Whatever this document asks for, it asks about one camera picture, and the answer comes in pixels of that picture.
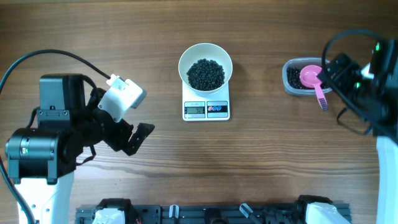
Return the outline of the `pink measuring scoop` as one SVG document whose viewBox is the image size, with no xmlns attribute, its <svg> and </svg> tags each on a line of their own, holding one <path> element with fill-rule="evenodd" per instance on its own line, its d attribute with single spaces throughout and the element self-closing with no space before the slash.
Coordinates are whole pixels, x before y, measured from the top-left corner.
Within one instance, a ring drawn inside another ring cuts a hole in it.
<svg viewBox="0 0 398 224">
<path fill-rule="evenodd" d="M 322 81 L 317 77 L 321 71 L 322 68 L 318 65 L 307 65 L 300 71 L 300 81 L 302 85 L 315 90 L 315 95 L 320 107 L 323 111 L 327 111 L 328 104 L 321 88 Z"/>
</svg>

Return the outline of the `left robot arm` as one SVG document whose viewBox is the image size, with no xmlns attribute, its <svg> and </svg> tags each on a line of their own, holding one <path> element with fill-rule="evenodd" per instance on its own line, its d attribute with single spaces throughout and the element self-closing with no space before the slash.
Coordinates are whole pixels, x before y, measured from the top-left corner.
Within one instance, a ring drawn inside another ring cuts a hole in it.
<svg viewBox="0 0 398 224">
<path fill-rule="evenodd" d="M 127 123 L 127 110 L 136 108 L 146 91 L 131 80 L 112 75 L 108 90 L 93 88 L 85 98 L 82 74 L 44 75 L 40 105 L 28 125 L 6 143 L 4 178 L 19 204 L 21 223 L 67 223 L 78 156 L 84 148 L 105 142 L 112 150 L 134 155 L 154 125 Z"/>
</svg>

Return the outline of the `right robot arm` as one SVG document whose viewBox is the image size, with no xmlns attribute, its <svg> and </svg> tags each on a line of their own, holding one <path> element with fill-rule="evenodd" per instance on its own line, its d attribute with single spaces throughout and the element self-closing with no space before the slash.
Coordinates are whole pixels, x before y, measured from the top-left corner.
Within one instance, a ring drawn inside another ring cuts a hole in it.
<svg viewBox="0 0 398 224">
<path fill-rule="evenodd" d="M 368 65 L 339 54 L 319 74 L 377 138 L 377 223 L 397 223 L 397 41 L 379 39 Z"/>
</svg>

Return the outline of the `white digital kitchen scale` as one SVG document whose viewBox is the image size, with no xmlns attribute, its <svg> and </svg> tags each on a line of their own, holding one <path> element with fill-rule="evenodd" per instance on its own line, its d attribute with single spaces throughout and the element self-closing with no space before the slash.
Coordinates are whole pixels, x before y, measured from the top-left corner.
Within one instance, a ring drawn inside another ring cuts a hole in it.
<svg viewBox="0 0 398 224">
<path fill-rule="evenodd" d="M 230 119 L 229 84 L 209 95 L 197 95 L 182 84 L 182 118 L 184 121 L 227 121 Z"/>
</svg>

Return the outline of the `black beans in bowl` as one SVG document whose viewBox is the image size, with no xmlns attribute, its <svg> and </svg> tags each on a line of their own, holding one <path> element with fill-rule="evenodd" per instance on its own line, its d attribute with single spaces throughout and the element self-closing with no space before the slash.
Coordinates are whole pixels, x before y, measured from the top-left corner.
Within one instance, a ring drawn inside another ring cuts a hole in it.
<svg viewBox="0 0 398 224">
<path fill-rule="evenodd" d="M 199 59 L 187 72 L 188 83 L 196 90 L 211 91 L 224 84 L 223 67 L 215 60 Z"/>
</svg>

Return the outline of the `white bowl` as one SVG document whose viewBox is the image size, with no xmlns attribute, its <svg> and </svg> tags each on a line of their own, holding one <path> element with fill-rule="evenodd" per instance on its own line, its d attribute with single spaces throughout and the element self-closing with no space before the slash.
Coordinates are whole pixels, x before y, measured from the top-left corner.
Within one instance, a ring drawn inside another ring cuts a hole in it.
<svg viewBox="0 0 398 224">
<path fill-rule="evenodd" d="M 219 65 L 223 67 L 225 73 L 224 84 L 215 90 L 196 90 L 192 88 L 188 83 L 188 70 L 195 62 L 203 58 L 207 60 L 215 60 Z M 220 88 L 222 88 L 223 86 L 225 86 L 226 83 L 229 82 L 233 72 L 233 62 L 229 54 L 220 46 L 211 43 L 200 43 L 195 44 L 189 47 L 186 51 L 184 51 L 178 62 L 178 72 L 182 83 L 186 84 L 189 89 L 194 91 L 197 95 L 209 95 L 211 93 L 217 92 Z"/>
</svg>

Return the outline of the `clear plastic food container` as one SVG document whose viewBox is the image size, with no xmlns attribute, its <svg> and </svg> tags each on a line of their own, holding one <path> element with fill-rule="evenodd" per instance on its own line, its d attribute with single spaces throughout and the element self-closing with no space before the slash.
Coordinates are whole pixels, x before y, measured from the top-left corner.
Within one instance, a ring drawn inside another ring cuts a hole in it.
<svg viewBox="0 0 398 224">
<path fill-rule="evenodd" d="M 286 93 L 290 95 L 296 96 L 309 96 L 315 95 L 315 90 L 313 88 L 309 88 L 309 90 L 299 90 L 292 88 L 287 81 L 287 68 L 288 67 L 297 67 L 299 69 L 303 69 L 307 65 L 318 65 L 321 66 L 321 58 L 315 57 L 305 57 L 305 58 L 293 58 L 285 63 L 282 68 L 282 81 L 284 84 L 284 90 Z"/>
</svg>

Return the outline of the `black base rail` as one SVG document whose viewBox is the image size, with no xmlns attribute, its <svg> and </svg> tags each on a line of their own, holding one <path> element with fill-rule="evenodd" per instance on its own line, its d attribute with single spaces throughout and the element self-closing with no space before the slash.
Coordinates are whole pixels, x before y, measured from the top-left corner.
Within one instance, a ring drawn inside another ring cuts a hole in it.
<svg viewBox="0 0 398 224">
<path fill-rule="evenodd" d="M 327 197 L 301 195 L 293 203 L 230 206 L 134 205 L 108 198 L 93 207 L 76 209 L 75 223 L 351 223 L 348 204 Z"/>
</svg>

